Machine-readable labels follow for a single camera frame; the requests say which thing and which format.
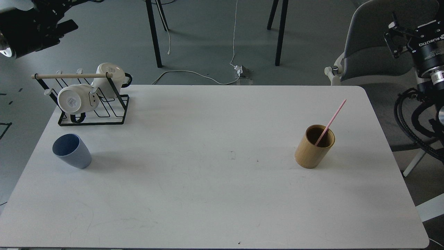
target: white plastic chair armrest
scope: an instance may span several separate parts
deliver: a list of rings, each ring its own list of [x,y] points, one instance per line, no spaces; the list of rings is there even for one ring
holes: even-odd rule
[[[342,61],[344,60],[344,52],[336,59],[334,62],[334,66],[338,68],[338,74],[342,74],[344,72],[344,67],[342,67]]]
[[[339,78],[338,75],[333,75],[332,67],[326,67],[324,69],[324,74],[329,77],[331,86],[340,86],[341,85],[341,79]]]

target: power outlet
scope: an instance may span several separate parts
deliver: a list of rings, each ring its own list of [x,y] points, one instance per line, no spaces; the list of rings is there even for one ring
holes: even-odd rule
[[[250,78],[251,71],[245,68],[243,65],[236,65],[234,67],[234,78]]]

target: blue cup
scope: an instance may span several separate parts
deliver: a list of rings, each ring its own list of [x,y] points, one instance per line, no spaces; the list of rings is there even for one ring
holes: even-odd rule
[[[76,168],[86,168],[92,161],[88,148],[76,134],[60,136],[52,145],[52,152],[64,162]]]

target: dish rack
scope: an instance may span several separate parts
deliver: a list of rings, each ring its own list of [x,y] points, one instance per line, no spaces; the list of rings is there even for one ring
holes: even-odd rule
[[[60,108],[59,103],[57,101],[57,96],[63,88],[72,85],[72,84],[90,84],[87,80],[88,78],[107,78],[108,83],[114,91],[116,97],[114,98],[106,98],[100,88],[97,88],[97,92],[99,95],[99,106],[90,112],[82,113],[79,115],[67,115],[62,109],[60,114],[60,118],[57,122],[59,126],[87,126],[87,125],[122,125],[125,122],[125,118],[127,116],[128,102],[130,97],[128,95],[121,95],[117,91],[117,88],[112,81],[112,73],[105,74],[82,74],[81,69],[77,71],[77,74],[62,74],[61,71],[57,71],[55,75],[42,75],[42,74],[34,74],[32,79],[37,80],[37,82],[42,86],[45,90],[44,94],[49,96],[55,104]],[[52,80],[51,86],[44,81],[44,79]],[[70,116],[73,117],[74,120],[82,119],[81,122],[72,122]]]

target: mug handle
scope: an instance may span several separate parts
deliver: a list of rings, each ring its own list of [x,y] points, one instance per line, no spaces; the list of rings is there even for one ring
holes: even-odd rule
[[[85,117],[86,117],[85,112],[80,114],[80,118],[78,120],[75,119],[75,115],[70,115],[72,123],[76,124],[82,123],[85,120]]]
[[[131,82],[133,81],[133,77],[132,77],[130,74],[125,73],[125,76],[128,77],[129,80],[128,80],[127,83],[122,84],[122,88],[126,88],[126,87],[128,87],[128,86],[131,84]]]

